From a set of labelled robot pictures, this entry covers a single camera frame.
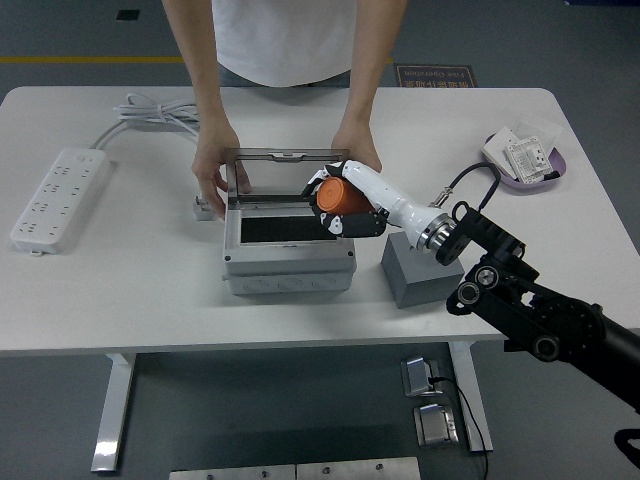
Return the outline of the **person's right hand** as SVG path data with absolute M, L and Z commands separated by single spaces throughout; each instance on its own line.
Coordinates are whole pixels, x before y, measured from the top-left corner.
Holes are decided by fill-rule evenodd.
M 225 152 L 239 147 L 238 136 L 229 124 L 200 129 L 191 169 L 204 199 L 221 220 L 226 216 L 226 203 L 221 193 L 228 191 L 221 168 L 225 165 Z

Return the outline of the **person's left hand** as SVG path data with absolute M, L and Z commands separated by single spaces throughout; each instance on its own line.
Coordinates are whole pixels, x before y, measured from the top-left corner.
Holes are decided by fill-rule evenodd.
M 341 125 L 332 140 L 331 148 L 348 150 L 351 160 L 361 162 L 378 173 L 382 171 L 382 162 L 366 123 Z

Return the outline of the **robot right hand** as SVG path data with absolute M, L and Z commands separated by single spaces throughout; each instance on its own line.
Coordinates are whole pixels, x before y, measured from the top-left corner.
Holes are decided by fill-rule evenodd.
M 317 171 L 301 196 L 320 224 L 343 238 L 381 235 L 388 224 L 404 230 L 413 248 L 433 249 L 450 218 L 424 206 L 388 183 L 378 172 L 354 160 L 331 163 Z

